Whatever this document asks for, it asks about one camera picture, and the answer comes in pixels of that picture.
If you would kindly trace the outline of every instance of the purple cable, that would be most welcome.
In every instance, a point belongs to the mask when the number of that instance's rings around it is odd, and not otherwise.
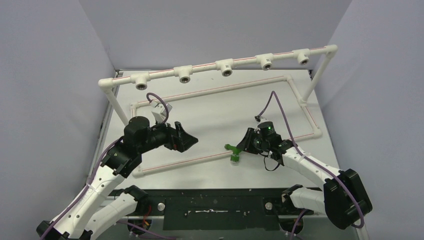
[[[99,166],[102,162],[103,157],[106,155],[106,153],[109,151],[109,149],[117,142],[119,141],[116,140],[114,142],[112,142],[108,147],[106,147],[106,149],[101,153],[100,157],[97,160],[97,163],[95,164],[93,170],[91,171],[91,176],[87,178],[87,182],[84,186],[84,188],[82,189],[81,193],[78,195],[78,197],[59,215],[59,217],[57,217],[57,219],[55,221],[53,221],[50,226],[48,226],[48,228],[45,230],[45,232],[41,235],[39,240],[44,240],[44,238],[47,236],[47,234],[53,229],[53,227],[56,225],[57,222],[59,222],[83,197],[84,195],[87,193],[90,184],[93,183],[94,181],[94,177],[96,175],[97,170],[99,169]]]
[[[291,139],[291,141],[293,142],[293,145],[294,145],[294,148],[296,149],[296,151],[299,153],[299,155],[303,155],[302,154],[302,152],[300,151],[300,149],[298,148],[298,145],[296,144],[296,142],[295,142],[295,138],[293,137],[293,134],[292,134],[292,131],[290,130],[290,126],[289,126],[289,122],[287,121],[287,117],[286,117],[286,114],[284,113],[284,110],[283,110],[283,107],[281,106],[281,102],[280,102],[280,100],[279,100],[279,98],[278,98],[278,96],[277,96],[277,94],[276,94],[276,92],[275,91],[272,91],[271,92],[271,95],[269,96],[269,99],[268,99],[268,102],[266,103],[266,106],[265,106],[265,108],[259,113],[259,116],[261,116],[264,112],[265,112],[265,110],[267,109],[267,107],[268,107],[268,105],[270,104],[270,101],[271,101],[271,98],[273,97],[273,95],[274,95],[274,97],[275,97],[275,100],[277,101],[277,103],[278,103],[278,106],[279,106],[279,109],[281,110],[281,113],[282,113],[282,117],[284,118],[284,122],[285,122],[285,126],[287,127],[287,131],[288,131],[288,134],[290,135],[290,139]],[[328,173],[330,176],[332,176],[336,181],[337,181],[337,183],[341,186],[341,188],[346,192],[346,194],[349,196],[349,198],[350,198],[350,200],[352,201],[352,203],[353,203],[353,205],[355,205],[355,208],[356,208],[356,210],[357,210],[357,212],[358,212],[358,214],[359,214],[359,218],[360,218],[360,224],[359,225],[355,225],[355,224],[352,224],[351,226],[352,227],[354,227],[354,228],[357,228],[357,229],[361,229],[362,227],[364,227],[364,224],[365,224],[365,220],[364,220],[364,214],[362,213],[362,210],[361,210],[361,208],[359,207],[359,204],[358,204],[358,202],[355,200],[355,198],[354,198],[354,196],[352,195],[352,193],[349,191],[349,189],[346,187],[346,185],[334,174],[334,173],[332,173],[330,170],[328,170],[327,168],[325,168],[325,167],[323,167],[323,166],[321,166],[321,165],[319,165],[316,161],[314,161],[314,160],[312,160],[312,159],[310,159],[309,157],[307,157],[307,156],[304,156],[304,158],[306,159],[306,160],[308,160],[309,162],[311,162],[313,165],[315,165],[315,166],[317,166],[318,168],[320,168],[320,169],[322,169],[324,172],[326,172],[326,173]]]
[[[154,233],[152,231],[146,230],[146,229],[142,228],[141,226],[137,226],[137,225],[132,224],[132,223],[127,222],[127,221],[119,220],[119,221],[117,221],[117,223],[119,223],[119,224],[126,224],[128,226],[131,226],[133,228],[136,228],[136,229],[138,229],[140,231],[143,231],[145,233],[151,234],[151,235],[156,236],[156,237],[161,238],[161,239],[169,239],[169,240],[176,240],[177,239],[176,237],[173,237],[173,236],[162,236],[162,235],[159,235],[157,233]]]
[[[158,95],[154,94],[153,92],[148,92],[148,93],[146,94],[146,98],[147,98],[147,100],[148,100],[148,102],[149,102],[149,103],[151,103],[151,102],[153,101],[152,99],[150,99],[150,97],[149,97],[149,96],[153,96],[153,97],[155,97],[157,100],[159,100],[159,102],[160,102],[160,103],[163,105],[163,107],[165,108],[166,117],[165,117],[165,119],[162,121],[162,124],[166,123],[166,122],[167,122],[167,120],[168,120],[168,116],[170,115],[170,110],[168,109],[167,104],[165,103],[165,101],[163,101],[163,100],[162,100],[162,98],[161,98],[160,96],[158,96]]]
[[[291,229],[290,240],[292,240],[292,239],[293,239],[293,236],[295,235],[296,227],[298,226],[299,221],[302,219],[302,217],[305,215],[305,213],[306,213],[307,211],[308,211],[307,209],[303,209],[303,210],[300,212],[299,216],[297,216],[296,221],[294,222],[294,226],[293,226],[293,228]]]

